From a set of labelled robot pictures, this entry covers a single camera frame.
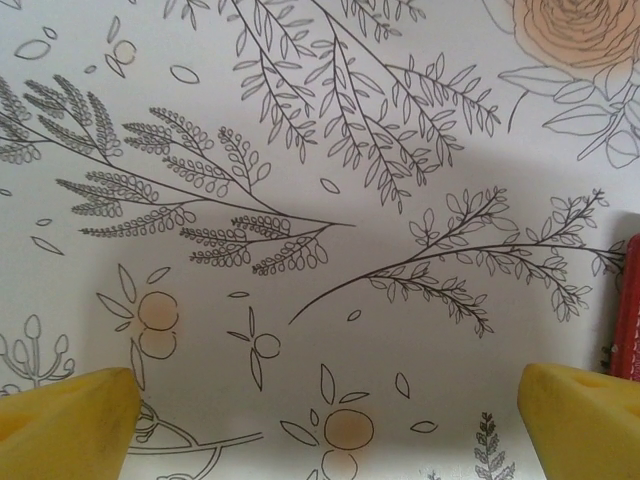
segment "white paper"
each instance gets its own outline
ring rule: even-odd
[[[544,3],[0,0],[1,394],[133,368],[124,480],[544,478],[640,199],[635,12]]]

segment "yellow object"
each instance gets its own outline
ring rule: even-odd
[[[0,399],[1,480],[116,480],[140,395],[110,368]]]
[[[548,480],[640,479],[640,383],[533,364],[518,407]]]

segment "wallpaper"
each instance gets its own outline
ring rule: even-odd
[[[130,367],[123,480],[543,479],[520,374],[606,365],[640,225],[636,3],[0,0],[0,395]]]

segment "red object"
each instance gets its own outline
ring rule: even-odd
[[[640,382],[640,234],[627,246],[610,373]]]

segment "peach-colored rose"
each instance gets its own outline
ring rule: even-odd
[[[638,59],[640,0],[483,0],[494,22],[545,65],[586,80]]]

